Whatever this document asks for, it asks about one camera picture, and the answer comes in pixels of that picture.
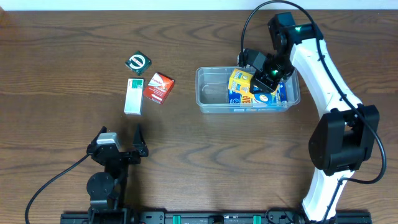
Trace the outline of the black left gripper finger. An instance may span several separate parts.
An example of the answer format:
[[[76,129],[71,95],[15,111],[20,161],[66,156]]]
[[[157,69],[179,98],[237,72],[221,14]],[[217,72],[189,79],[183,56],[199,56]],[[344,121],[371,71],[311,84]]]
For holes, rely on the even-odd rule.
[[[107,132],[107,128],[106,126],[103,126],[99,133],[95,136],[95,138],[93,139],[93,144],[96,144],[97,139],[99,138],[100,134],[106,133]]]
[[[149,155],[149,150],[142,135],[141,127],[139,124],[136,126],[132,145],[134,146],[140,157],[147,157]]]

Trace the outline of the blue Kool Fever box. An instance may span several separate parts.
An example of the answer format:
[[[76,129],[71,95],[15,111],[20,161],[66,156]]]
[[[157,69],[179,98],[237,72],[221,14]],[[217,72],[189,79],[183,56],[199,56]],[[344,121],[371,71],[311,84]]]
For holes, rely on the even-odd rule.
[[[236,106],[253,107],[262,110],[281,110],[288,102],[286,87],[279,83],[272,93],[251,93],[250,84],[239,84],[232,81],[228,85],[228,103]]]

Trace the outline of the yellow cough syrup box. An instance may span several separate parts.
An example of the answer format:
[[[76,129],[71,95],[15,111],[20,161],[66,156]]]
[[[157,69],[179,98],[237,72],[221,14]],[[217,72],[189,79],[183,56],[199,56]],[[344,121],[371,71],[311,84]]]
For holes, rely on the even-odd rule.
[[[273,93],[251,93],[252,74],[235,68],[229,77],[228,102],[230,104],[265,104],[279,102],[277,91]]]

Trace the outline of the clear plastic container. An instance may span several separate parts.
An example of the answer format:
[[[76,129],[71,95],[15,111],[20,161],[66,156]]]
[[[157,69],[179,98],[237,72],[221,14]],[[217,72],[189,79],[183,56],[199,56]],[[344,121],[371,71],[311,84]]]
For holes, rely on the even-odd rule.
[[[297,74],[276,91],[261,93],[250,85],[255,69],[202,67],[196,71],[196,101],[202,113],[281,113],[300,102]]]

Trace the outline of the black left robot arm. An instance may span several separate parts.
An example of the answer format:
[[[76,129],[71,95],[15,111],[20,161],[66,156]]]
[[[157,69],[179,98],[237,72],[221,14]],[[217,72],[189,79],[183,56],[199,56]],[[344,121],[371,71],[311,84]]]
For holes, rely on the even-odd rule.
[[[139,223],[139,215],[124,206],[124,196],[128,167],[140,164],[141,158],[149,155],[141,127],[136,126],[132,148],[121,152],[120,147],[118,135],[109,133],[104,126],[87,147],[87,154],[104,167],[104,171],[92,175],[86,185],[90,196],[89,224]]]

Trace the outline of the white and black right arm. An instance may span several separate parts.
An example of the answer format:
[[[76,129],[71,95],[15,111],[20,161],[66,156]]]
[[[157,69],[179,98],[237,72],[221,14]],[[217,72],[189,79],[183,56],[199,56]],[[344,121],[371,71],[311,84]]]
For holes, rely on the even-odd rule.
[[[345,184],[354,181],[373,146],[381,143],[377,108],[364,105],[347,86],[314,21],[298,25],[285,12],[276,14],[267,26],[275,54],[242,48],[238,57],[240,67],[255,70],[251,93],[272,93],[280,81],[298,72],[320,117],[308,142],[315,170],[295,223],[370,223],[368,214],[338,215],[336,205]]]

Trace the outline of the white and green box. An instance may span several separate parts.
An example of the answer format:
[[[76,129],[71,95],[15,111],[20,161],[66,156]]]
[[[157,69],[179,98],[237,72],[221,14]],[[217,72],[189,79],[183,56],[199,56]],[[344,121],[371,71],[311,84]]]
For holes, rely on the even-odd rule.
[[[126,99],[124,104],[125,114],[141,115],[143,102],[144,79],[129,78],[126,89]]]

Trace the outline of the red Panadol box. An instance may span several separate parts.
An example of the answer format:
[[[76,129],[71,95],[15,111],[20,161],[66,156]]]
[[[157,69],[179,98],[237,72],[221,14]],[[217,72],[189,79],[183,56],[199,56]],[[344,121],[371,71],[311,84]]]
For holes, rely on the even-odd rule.
[[[144,89],[143,95],[146,98],[162,105],[174,85],[175,80],[157,72],[147,84],[146,88]]]

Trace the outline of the dark green square box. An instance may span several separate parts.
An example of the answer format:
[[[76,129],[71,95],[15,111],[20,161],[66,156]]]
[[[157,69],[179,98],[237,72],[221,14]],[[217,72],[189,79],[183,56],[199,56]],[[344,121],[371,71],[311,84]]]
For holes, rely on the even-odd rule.
[[[152,60],[142,52],[137,51],[125,61],[125,65],[141,76],[152,65]]]

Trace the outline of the black mounting rail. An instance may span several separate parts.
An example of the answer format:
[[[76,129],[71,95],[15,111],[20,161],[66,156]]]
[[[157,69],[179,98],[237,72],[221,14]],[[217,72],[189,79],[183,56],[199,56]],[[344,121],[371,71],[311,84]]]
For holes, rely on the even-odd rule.
[[[310,223],[299,213],[268,210],[264,213],[165,213],[160,211],[65,213],[61,224],[126,223],[126,224],[289,224]]]

